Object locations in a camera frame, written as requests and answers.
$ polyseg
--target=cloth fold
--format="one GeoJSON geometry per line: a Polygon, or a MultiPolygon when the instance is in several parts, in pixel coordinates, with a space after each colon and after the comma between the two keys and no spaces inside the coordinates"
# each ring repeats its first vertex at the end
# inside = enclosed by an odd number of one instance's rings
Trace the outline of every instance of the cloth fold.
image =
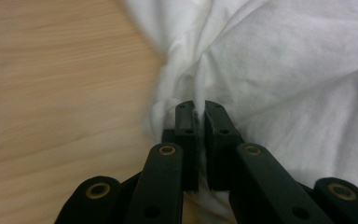
{"type": "MultiPolygon", "coordinates": [[[[123,2],[167,61],[147,119],[156,143],[177,104],[215,101],[297,181],[358,186],[358,0],[123,2]]],[[[227,194],[201,182],[190,197],[204,222],[233,222],[227,194]]]]}

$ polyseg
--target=wooden table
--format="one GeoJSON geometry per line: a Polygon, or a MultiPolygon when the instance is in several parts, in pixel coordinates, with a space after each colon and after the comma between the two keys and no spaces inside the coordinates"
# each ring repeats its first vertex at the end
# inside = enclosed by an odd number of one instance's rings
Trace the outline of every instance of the wooden table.
{"type": "Polygon", "coordinates": [[[162,63],[119,2],[0,1],[0,223],[53,223],[84,180],[141,171],[162,63]]]}

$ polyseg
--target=white cloth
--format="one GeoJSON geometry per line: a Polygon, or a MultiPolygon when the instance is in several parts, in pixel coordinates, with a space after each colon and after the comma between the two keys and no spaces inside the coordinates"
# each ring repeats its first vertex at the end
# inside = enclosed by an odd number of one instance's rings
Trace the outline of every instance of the white cloth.
{"type": "MultiPolygon", "coordinates": [[[[358,186],[358,0],[123,1],[167,61],[147,119],[157,143],[177,104],[215,101],[297,181],[358,186]]],[[[202,183],[204,222],[234,222],[202,183]]]]}

